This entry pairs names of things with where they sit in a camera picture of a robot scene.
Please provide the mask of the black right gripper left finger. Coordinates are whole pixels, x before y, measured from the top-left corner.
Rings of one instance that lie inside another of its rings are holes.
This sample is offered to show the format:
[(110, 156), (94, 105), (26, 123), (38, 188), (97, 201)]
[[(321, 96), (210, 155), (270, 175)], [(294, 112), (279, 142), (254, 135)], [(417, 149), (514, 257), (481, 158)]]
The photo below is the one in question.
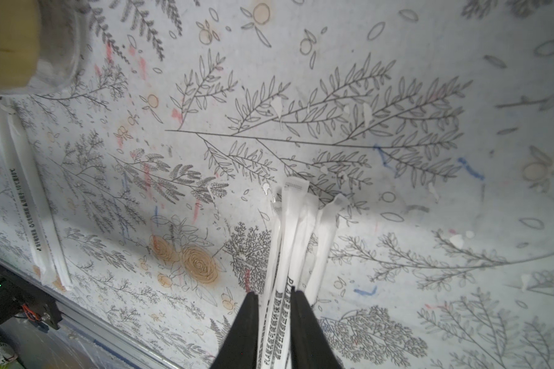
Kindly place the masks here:
[(254, 369), (258, 352), (259, 296), (249, 292), (210, 369)]

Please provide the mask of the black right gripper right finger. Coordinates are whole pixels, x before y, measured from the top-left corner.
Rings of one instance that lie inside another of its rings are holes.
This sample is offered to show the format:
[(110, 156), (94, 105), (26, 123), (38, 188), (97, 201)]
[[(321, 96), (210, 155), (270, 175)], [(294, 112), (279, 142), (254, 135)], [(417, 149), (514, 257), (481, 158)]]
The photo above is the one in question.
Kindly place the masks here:
[(305, 294), (292, 289), (291, 355), (293, 369), (341, 369)]

